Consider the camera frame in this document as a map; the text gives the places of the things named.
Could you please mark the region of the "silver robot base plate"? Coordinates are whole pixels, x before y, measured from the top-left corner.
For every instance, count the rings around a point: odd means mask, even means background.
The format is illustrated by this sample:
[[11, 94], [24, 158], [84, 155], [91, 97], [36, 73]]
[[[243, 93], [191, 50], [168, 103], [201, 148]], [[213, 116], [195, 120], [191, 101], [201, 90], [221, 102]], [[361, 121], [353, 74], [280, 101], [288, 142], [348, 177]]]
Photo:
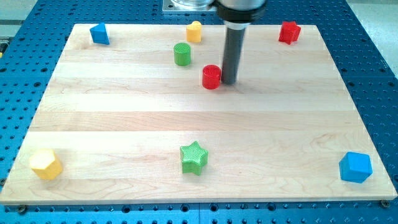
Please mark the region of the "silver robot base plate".
[[212, 6], [213, 0], [163, 0], [162, 10], [164, 12], [205, 12], [215, 11], [216, 7]]

